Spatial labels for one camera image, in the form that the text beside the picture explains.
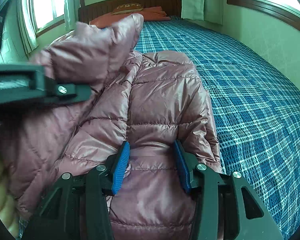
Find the person's left hand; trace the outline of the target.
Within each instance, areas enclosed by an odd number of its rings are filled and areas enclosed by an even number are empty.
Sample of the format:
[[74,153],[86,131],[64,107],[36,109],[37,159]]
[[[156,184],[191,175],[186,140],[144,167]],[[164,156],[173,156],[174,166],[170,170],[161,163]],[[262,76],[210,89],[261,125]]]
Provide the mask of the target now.
[[8,176],[0,159],[0,220],[5,228],[17,239],[19,237],[19,216],[13,196],[8,191]]

